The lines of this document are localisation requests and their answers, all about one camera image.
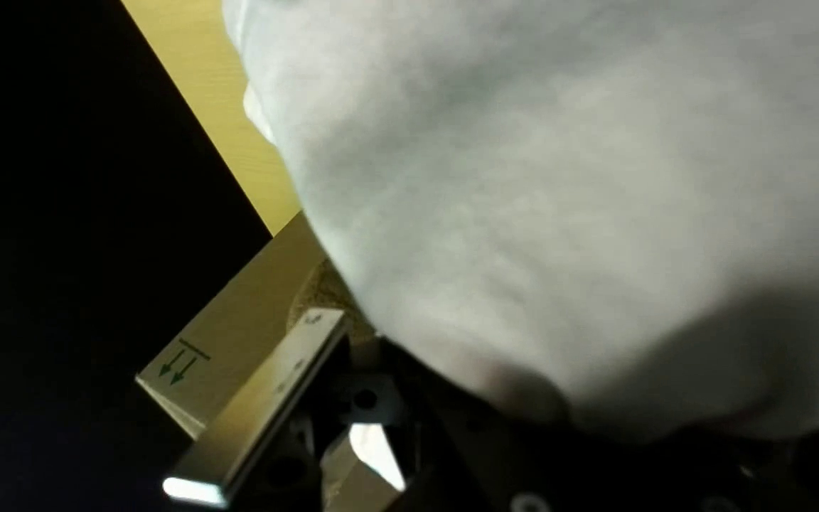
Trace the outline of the white shirt with orange print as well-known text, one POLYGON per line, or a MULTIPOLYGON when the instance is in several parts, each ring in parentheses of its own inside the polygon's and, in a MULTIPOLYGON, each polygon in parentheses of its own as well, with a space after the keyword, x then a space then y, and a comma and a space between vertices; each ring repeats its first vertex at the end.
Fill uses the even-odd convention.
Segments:
POLYGON ((369 326, 629 445, 819 429, 819 0, 221 0, 369 326))

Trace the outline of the large brown cardboard box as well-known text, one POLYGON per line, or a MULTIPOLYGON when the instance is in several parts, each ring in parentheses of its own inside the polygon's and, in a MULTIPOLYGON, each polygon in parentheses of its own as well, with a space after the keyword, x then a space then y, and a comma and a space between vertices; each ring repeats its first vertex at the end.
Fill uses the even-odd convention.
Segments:
POLYGON ((302 304, 323 262, 289 220, 140 372, 136 385, 191 435, 158 490, 227 512, 293 407, 349 334, 342 304, 302 304))

